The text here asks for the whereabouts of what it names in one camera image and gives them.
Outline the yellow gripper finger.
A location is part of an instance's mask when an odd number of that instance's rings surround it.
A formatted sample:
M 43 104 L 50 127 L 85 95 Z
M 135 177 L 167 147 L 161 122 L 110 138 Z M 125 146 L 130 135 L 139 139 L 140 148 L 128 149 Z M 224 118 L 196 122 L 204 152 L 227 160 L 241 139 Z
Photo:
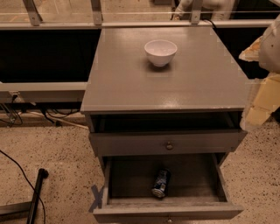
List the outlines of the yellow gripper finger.
M 244 111 L 244 126 L 262 126 L 280 107 L 280 74 L 270 74 L 253 87 Z
M 243 50 L 239 55 L 239 59 L 247 62 L 258 61 L 261 40 L 261 37 L 257 38 L 249 47 Z

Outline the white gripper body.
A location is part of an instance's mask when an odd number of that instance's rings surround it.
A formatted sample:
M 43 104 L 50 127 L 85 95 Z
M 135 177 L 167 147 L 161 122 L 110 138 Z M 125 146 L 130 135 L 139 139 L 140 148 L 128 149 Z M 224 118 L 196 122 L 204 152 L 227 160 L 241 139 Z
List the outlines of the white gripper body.
M 280 15 L 262 35 L 259 66 L 272 73 L 280 73 Z

